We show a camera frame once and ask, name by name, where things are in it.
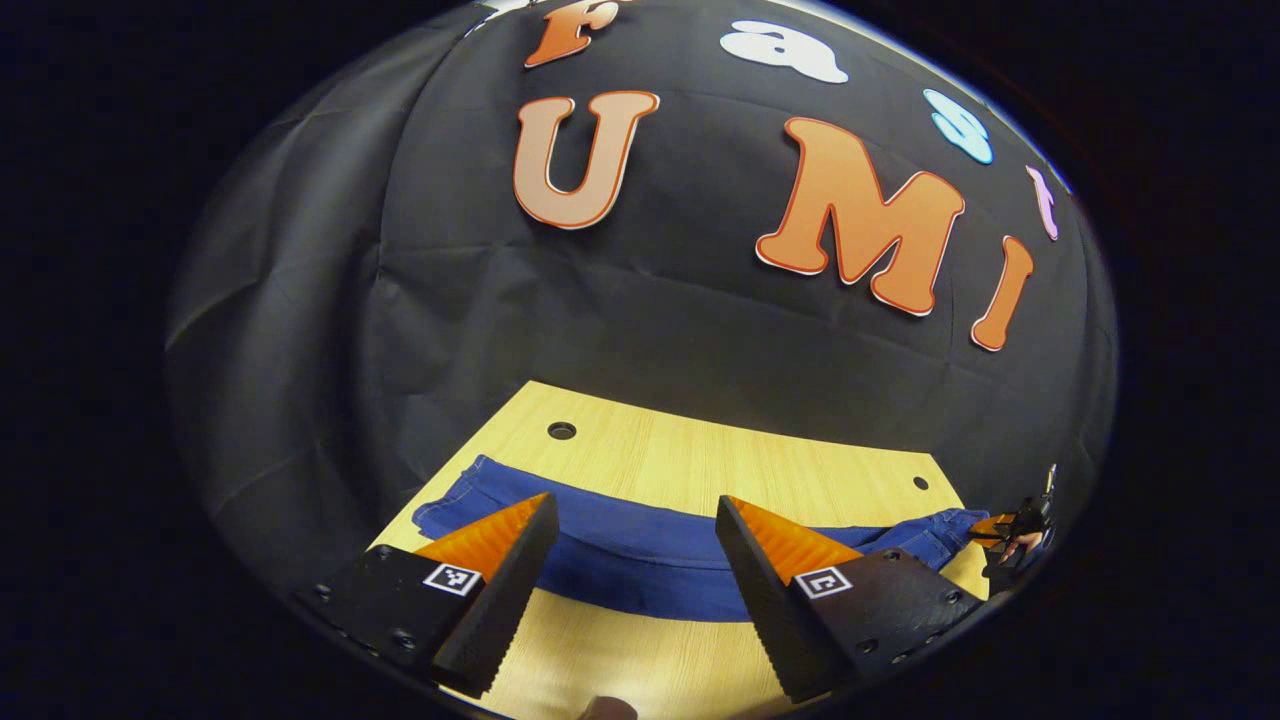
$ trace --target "blue jeans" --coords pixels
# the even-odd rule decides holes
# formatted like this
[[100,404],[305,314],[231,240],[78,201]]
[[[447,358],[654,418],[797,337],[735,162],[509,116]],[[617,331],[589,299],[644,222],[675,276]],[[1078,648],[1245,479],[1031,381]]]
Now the blue jeans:
[[[443,498],[413,512],[413,524],[424,537],[440,538],[543,492],[556,495],[561,534],[539,588],[650,618],[750,621],[714,518],[573,488],[481,455]],[[969,528],[987,516],[952,509],[892,528],[813,529],[863,553],[900,547],[941,570],[968,544]]]

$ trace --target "light wood tabletop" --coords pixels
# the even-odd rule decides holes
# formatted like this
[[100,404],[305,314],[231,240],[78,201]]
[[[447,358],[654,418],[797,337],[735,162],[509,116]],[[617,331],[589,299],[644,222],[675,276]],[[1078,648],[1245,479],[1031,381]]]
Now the light wood tabletop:
[[[577,434],[554,439],[548,427]],[[416,509],[443,497],[479,455],[567,486],[714,516],[732,495],[809,527],[888,527],[963,507],[933,457],[732,428],[547,384],[525,384],[428,482],[372,544],[416,551]],[[920,489],[914,478],[924,478]],[[942,575],[980,600],[986,559],[969,543]],[[499,715],[573,720],[595,696],[641,719],[767,717],[794,708],[750,623],[694,623],[617,612],[541,589],[493,688]]]

